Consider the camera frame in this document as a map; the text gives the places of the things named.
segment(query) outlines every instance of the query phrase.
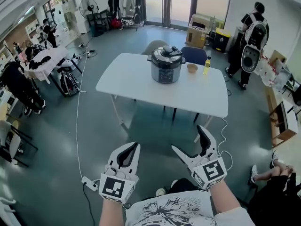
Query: white t-shirt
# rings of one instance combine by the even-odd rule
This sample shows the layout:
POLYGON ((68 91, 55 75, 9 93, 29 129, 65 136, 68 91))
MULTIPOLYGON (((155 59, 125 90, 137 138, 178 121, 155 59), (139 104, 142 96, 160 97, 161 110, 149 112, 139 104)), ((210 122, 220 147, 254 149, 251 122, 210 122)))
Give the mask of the white t-shirt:
POLYGON ((168 194, 135 203, 126 226, 254 226, 241 207, 213 216, 208 192, 168 194))

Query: wooden bowl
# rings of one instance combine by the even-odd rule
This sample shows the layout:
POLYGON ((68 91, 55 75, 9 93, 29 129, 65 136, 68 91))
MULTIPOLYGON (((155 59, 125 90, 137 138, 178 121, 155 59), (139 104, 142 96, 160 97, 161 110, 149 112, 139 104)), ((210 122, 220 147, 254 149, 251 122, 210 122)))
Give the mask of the wooden bowl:
POLYGON ((198 70, 198 66, 195 64, 188 64, 187 69, 189 73, 195 73, 198 70))

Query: pressure cooker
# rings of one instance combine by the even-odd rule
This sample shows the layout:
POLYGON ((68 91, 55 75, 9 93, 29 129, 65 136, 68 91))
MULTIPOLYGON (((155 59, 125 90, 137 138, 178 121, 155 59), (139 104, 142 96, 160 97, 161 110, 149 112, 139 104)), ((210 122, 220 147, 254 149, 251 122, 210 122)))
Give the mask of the pressure cooker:
POLYGON ((152 78, 163 84, 176 82, 180 77, 181 65, 186 63, 181 51, 167 45, 154 50, 147 60, 151 61, 152 78))

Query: power strip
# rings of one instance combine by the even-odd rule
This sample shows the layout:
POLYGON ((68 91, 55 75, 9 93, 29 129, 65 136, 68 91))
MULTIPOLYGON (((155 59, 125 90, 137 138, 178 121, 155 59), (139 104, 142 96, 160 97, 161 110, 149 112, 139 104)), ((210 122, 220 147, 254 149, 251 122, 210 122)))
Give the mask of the power strip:
POLYGON ((81 180, 83 184, 85 184, 88 188, 90 188, 92 191, 96 192, 98 190, 98 185, 92 182, 89 178, 83 177, 81 180))

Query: red bag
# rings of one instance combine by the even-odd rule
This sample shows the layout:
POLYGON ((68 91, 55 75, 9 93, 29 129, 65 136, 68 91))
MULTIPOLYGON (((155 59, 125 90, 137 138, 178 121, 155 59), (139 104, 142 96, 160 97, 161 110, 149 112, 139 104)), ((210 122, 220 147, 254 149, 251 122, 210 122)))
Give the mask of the red bag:
POLYGON ((121 20, 118 20, 117 18, 113 18, 111 21, 111 28, 122 28, 121 20))

